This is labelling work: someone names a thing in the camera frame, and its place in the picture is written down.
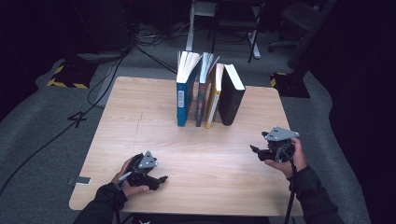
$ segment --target white label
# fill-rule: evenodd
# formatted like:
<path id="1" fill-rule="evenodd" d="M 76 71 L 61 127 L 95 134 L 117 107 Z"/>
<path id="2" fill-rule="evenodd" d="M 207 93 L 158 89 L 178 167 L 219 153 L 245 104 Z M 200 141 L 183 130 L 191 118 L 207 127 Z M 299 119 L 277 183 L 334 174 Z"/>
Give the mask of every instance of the white label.
<path id="1" fill-rule="evenodd" d="M 217 107 L 217 104 L 218 104 L 218 100 L 219 100 L 219 96 L 216 95 L 215 99 L 213 100 L 212 108 L 210 108 L 209 118 L 207 119 L 210 122 L 212 122 L 213 117 L 215 117 L 215 111 L 216 111 L 216 107 Z"/>
<path id="2" fill-rule="evenodd" d="M 177 92 L 177 106 L 184 107 L 184 91 Z"/>

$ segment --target sleeve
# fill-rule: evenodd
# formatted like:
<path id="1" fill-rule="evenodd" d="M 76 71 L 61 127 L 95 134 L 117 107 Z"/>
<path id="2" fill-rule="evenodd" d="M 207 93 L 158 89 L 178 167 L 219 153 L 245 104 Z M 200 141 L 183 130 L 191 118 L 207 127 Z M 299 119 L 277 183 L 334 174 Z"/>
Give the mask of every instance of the sleeve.
<path id="1" fill-rule="evenodd" d="M 113 183 L 103 185 L 93 201 L 78 214 L 74 224 L 111 224 L 114 211 L 122 209 L 128 199 Z"/>
<path id="2" fill-rule="evenodd" d="M 296 197 L 301 203 L 307 224 L 338 224 L 344 221 L 338 215 L 338 207 L 322 187 L 316 172 L 309 166 L 297 173 L 294 180 Z"/>

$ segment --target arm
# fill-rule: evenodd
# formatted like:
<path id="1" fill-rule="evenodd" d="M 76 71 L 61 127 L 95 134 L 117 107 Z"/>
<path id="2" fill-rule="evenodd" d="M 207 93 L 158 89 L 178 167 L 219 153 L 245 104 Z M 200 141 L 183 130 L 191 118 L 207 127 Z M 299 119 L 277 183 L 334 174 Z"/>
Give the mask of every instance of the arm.
<path id="1" fill-rule="evenodd" d="M 128 181 L 123 184 L 122 190 L 116 188 L 119 178 L 125 172 L 131 159 L 126 161 L 113 180 L 100 187 L 93 201 L 78 214 L 74 224 L 111 224 L 115 211 L 121 210 L 124 203 L 137 193 L 146 192 L 148 186 L 131 187 Z"/>
<path id="2" fill-rule="evenodd" d="M 303 208 L 305 222 L 308 224 L 344 223 L 337 213 L 338 207 L 332 203 L 315 171 L 308 166 L 300 140 L 291 138 L 291 141 L 296 150 L 293 155 L 293 161 L 297 168 L 294 187 L 296 197 Z M 279 163 L 267 160 L 265 164 L 281 171 L 290 180 L 292 170 L 289 161 Z"/>
<path id="3" fill-rule="evenodd" d="M 103 185 L 97 190 L 93 201 L 78 214 L 75 224 L 107 224 L 113 220 L 116 209 L 121 209 L 128 201 L 123 191 L 116 189 L 114 183 Z"/>
<path id="4" fill-rule="evenodd" d="M 308 224 L 344 223 L 339 217 L 338 207 L 322 187 L 315 171 L 307 166 L 297 173 L 295 179 L 296 197 L 304 212 L 304 220 Z"/>

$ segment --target blue book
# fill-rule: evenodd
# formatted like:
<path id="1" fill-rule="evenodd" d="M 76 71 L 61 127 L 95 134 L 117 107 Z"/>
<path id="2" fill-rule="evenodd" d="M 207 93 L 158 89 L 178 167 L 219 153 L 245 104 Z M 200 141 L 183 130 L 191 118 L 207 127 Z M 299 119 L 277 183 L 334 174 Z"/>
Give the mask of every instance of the blue book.
<path id="1" fill-rule="evenodd" d="M 201 55 L 199 53 L 183 51 L 178 54 L 177 126 L 184 127 L 186 125 L 200 62 Z"/>

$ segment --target hardcover book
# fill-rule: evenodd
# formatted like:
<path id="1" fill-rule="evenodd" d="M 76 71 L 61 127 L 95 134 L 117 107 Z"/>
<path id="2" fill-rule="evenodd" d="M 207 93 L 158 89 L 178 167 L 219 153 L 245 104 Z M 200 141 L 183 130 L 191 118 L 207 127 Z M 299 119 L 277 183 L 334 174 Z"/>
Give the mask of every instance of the hardcover book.
<path id="1" fill-rule="evenodd" d="M 235 67 L 233 64 L 225 64 L 219 97 L 219 115 L 224 125 L 233 124 L 244 94 L 245 86 Z"/>

